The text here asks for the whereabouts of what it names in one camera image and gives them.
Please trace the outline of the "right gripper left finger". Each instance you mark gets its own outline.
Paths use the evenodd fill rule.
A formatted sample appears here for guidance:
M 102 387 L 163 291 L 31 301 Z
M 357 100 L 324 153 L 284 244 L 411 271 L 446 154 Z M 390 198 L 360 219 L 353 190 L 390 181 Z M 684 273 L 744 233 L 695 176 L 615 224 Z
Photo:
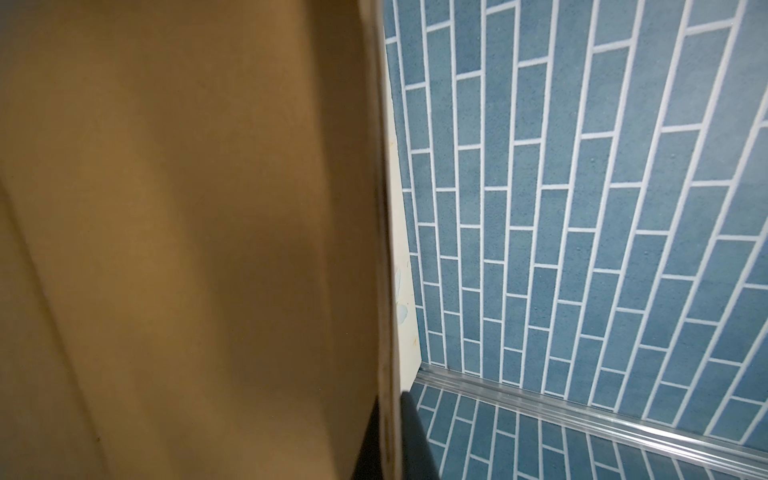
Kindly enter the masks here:
M 366 426 L 362 445 L 351 477 L 352 480 L 382 480 L 379 425 L 379 400 L 376 399 Z

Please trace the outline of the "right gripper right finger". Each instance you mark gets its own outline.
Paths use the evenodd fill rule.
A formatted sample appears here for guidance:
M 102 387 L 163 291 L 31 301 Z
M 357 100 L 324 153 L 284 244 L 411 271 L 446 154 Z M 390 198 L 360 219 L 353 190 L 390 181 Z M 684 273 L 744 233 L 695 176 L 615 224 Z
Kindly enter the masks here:
M 403 453 L 403 478 L 407 480 L 439 480 L 439 471 L 431 447 L 410 392 L 400 397 Z

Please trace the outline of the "cardboard box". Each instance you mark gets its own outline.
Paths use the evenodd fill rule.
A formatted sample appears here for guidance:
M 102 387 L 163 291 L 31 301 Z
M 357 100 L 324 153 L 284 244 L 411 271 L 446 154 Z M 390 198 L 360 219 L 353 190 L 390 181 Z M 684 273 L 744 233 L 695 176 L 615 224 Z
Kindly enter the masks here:
M 112 479 L 403 471 L 378 1 L 5 1 L 1 191 Z

